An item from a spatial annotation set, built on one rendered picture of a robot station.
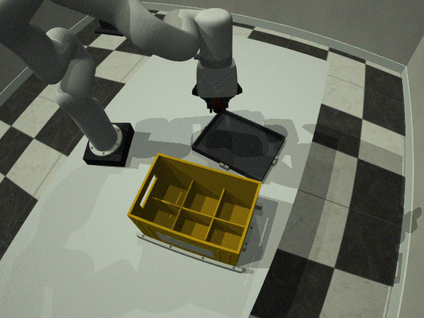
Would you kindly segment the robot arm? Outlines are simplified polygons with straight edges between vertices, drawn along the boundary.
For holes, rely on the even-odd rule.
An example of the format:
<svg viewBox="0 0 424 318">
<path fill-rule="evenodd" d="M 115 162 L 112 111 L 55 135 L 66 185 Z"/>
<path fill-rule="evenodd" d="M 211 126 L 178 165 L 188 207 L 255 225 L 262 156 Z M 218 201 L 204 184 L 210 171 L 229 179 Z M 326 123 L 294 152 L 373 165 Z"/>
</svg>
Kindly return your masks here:
<svg viewBox="0 0 424 318">
<path fill-rule="evenodd" d="M 95 62 L 71 31 L 57 27 L 45 33 L 30 23 L 43 1 L 0 0 L 0 43 L 44 83 L 59 82 L 57 104 L 90 141 L 94 155 L 109 156 L 123 134 L 91 96 Z M 227 68 L 233 60 L 233 18 L 224 9 L 176 9 L 162 21 L 140 0 L 50 1 L 110 23 L 137 47 L 167 60 L 194 57 L 210 70 Z"/>
</svg>

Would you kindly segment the yellow divided crate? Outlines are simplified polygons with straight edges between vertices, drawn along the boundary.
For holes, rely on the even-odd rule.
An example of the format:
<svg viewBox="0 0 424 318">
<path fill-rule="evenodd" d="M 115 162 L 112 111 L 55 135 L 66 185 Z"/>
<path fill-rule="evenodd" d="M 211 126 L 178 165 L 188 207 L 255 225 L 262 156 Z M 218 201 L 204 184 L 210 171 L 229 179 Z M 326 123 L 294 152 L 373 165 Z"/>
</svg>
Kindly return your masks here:
<svg viewBox="0 0 424 318">
<path fill-rule="evenodd" d="M 261 183 L 157 153 L 127 216 L 148 237 L 236 266 Z"/>
</svg>

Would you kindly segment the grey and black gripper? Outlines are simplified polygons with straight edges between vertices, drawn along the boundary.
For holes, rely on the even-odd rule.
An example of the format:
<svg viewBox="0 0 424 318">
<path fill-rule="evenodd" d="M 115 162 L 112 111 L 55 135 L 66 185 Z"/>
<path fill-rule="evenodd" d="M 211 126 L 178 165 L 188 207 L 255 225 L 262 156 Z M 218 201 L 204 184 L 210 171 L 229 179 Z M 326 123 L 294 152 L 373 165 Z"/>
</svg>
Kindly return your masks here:
<svg viewBox="0 0 424 318">
<path fill-rule="evenodd" d="M 199 96 L 205 100 L 210 113 L 213 112 L 212 97 L 223 98 L 223 112 L 226 113 L 230 99 L 242 93 L 242 87 L 237 82 L 235 60 L 233 59 L 232 61 L 230 66 L 221 70 L 210 70 L 202 66 L 200 61 L 197 63 L 197 83 L 192 89 L 192 95 Z"/>
</svg>

